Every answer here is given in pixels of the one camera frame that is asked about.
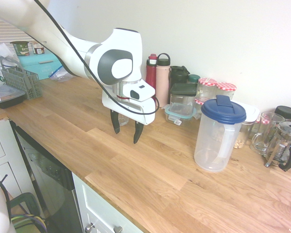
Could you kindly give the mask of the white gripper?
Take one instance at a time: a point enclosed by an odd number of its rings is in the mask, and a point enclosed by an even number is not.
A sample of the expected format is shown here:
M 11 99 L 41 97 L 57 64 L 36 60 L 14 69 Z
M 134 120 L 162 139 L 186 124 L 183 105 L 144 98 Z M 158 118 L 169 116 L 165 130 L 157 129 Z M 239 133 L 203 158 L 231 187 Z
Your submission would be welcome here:
M 118 113 L 135 120 L 135 133 L 133 136 L 133 143 L 136 144 L 143 132 L 144 125 L 152 123 L 155 119 L 156 105 L 152 98 L 145 101 L 137 101 L 129 99 L 129 101 L 121 101 L 115 99 L 121 107 L 111 100 L 106 93 L 102 94 L 102 103 L 105 107 L 111 109 L 111 121 L 114 132 L 120 132 L 120 124 L 118 120 Z

